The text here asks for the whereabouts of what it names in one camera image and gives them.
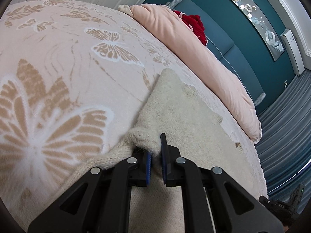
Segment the curtain fold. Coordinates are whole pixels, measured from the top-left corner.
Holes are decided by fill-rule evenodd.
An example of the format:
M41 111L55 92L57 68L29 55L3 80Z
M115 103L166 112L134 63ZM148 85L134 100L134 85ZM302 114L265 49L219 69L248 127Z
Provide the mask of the curtain fold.
M296 76L279 98L258 116L262 139L256 150L271 199L287 201L299 183L311 196L311 71Z

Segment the knit fabric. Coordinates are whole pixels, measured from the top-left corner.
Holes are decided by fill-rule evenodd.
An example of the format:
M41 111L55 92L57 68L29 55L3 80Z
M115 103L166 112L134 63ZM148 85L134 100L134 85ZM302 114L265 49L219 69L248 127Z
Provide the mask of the knit fabric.
M90 168L111 168L130 157L134 146L139 146L152 153L153 167L150 185L132 189L129 232L184 232L181 188L167 188L162 180L161 133L166 133L168 144L178 147L181 155L197 166L222 167L250 194L259 198L266 190L256 181L243 149L230 140L221 122L221 116L206 106L193 87L182 83L173 70L165 69L140 111L135 127L109 153L80 165L50 203Z

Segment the teal wall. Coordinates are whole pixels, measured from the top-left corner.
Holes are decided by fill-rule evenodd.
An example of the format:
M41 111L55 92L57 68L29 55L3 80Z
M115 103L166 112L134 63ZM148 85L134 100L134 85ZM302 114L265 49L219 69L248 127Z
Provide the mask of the teal wall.
M166 4L172 0L146 0L145 3ZM240 9L230 0L192 0L208 13L232 38L254 70L265 99L257 107L259 114L270 106L284 90L284 82L294 78L293 67L285 51L273 60L264 41ZM267 0L253 0L263 11L278 35L285 30L281 19Z

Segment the triangular cutout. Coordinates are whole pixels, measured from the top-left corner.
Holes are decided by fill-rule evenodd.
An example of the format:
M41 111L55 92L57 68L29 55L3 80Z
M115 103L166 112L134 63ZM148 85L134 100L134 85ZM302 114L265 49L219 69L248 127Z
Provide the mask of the triangular cutout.
M254 204L252 204L243 194L241 194L231 183L225 183L225 188L229 194L234 211L237 215L242 215L254 209Z
M75 215L78 212L80 203L85 194L88 184L84 183L60 206L60 209Z

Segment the blue upholstered headboard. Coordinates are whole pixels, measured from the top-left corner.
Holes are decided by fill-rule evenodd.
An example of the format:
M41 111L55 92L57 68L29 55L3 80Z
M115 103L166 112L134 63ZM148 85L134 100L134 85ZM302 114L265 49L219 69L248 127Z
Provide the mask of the blue upholstered headboard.
M205 27L205 35L208 38L207 48L240 79L254 105L257 106L261 103L266 94L248 61L226 32L191 0L173 0L168 6L171 9L184 12L186 15L200 16Z

